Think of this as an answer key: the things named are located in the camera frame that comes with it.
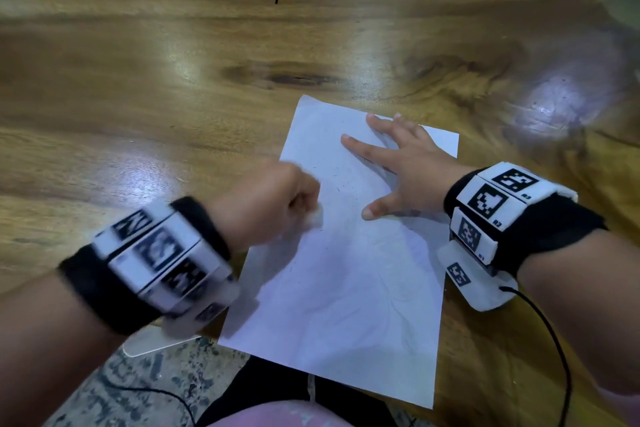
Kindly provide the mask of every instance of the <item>person's left hand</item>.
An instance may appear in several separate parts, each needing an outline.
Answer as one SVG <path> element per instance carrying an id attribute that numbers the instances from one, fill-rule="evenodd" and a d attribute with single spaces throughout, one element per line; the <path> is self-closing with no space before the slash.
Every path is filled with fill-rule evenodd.
<path id="1" fill-rule="evenodd" d="M 241 252 L 301 225 L 319 193 L 320 183 L 296 164 L 270 161 L 206 207 L 229 249 Z"/>

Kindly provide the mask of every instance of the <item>hand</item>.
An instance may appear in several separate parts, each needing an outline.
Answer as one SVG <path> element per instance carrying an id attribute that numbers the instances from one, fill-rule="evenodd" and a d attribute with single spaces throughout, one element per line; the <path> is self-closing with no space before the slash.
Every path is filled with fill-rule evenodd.
<path id="1" fill-rule="evenodd" d="M 473 167 L 458 161 L 440 149 L 421 125 L 408 121 L 400 114 L 383 120 L 367 115 L 367 123 L 375 130 L 388 134 L 399 149 L 387 149 L 365 144 L 342 136 L 342 145 L 375 164 L 386 167 L 398 176 L 399 186 L 387 196 L 380 197 L 362 210 L 364 220 L 375 220 L 385 214 L 420 210 L 442 212 L 447 192 Z"/>
<path id="2" fill-rule="evenodd" d="M 316 210 L 320 183 L 290 162 L 269 161 L 207 211 L 232 252 L 266 243 Z"/>

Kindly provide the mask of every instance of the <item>fingernail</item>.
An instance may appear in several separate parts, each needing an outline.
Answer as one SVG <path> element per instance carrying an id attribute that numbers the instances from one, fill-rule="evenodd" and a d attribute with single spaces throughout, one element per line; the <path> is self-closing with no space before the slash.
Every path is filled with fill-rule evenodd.
<path id="1" fill-rule="evenodd" d="M 362 219 L 367 221 L 373 220 L 373 213 L 369 208 L 362 210 Z"/>

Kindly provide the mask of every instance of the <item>white sheet of paper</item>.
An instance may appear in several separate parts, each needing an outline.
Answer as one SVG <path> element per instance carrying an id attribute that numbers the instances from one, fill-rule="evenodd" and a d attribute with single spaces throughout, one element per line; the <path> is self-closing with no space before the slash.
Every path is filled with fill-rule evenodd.
<path id="1" fill-rule="evenodd" d="M 457 133 L 426 128 L 457 155 Z M 280 158 L 321 182 L 322 226 L 249 251 L 219 343 L 432 408 L 448 218 L 364 221 L 396 176 L 345 149 L 343 133 L 393 144 L 364 112 L 300 99 Z"/>

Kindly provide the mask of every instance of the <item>table surface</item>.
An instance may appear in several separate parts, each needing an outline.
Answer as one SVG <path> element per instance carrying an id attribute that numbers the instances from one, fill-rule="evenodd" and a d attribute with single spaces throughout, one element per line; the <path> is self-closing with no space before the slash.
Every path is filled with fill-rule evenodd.
<path id="1" fill-rule="evenodd" d="M 0 290 L 279 155 L 305 93 L 459 132 L 462 162 L 560 181 L 640 241 L 639 31 L 605 0 L 274 1 L 0 0 Z M 571 365 L 568 425 L 621 425 Z M 405 407 L 439 427 L 557 422 L 523 302 L 480 314 L 448 282 L 437 372 L 433 411 Z"/>

